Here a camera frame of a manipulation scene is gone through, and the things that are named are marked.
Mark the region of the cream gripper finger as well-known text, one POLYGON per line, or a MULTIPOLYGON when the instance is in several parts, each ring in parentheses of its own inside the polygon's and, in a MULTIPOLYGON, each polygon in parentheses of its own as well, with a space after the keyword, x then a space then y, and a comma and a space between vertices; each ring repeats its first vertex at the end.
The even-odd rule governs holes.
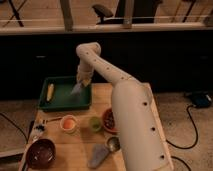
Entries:
POLYGON ((82 80, 82 85, 84 87, 87 87, 91 83, 91 79, 84 79, 82 80))

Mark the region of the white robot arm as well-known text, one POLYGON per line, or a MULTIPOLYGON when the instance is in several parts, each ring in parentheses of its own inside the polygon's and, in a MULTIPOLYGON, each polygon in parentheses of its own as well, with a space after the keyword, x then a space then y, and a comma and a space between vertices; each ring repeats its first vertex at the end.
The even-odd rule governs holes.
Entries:
POLYGON ((97 42, 77 46, 77 80, 90 79, 96 71, 112 84, 111 108, 126 171, 173 171, 160 119, 152 110, 152 91, 100 53, 97 42))

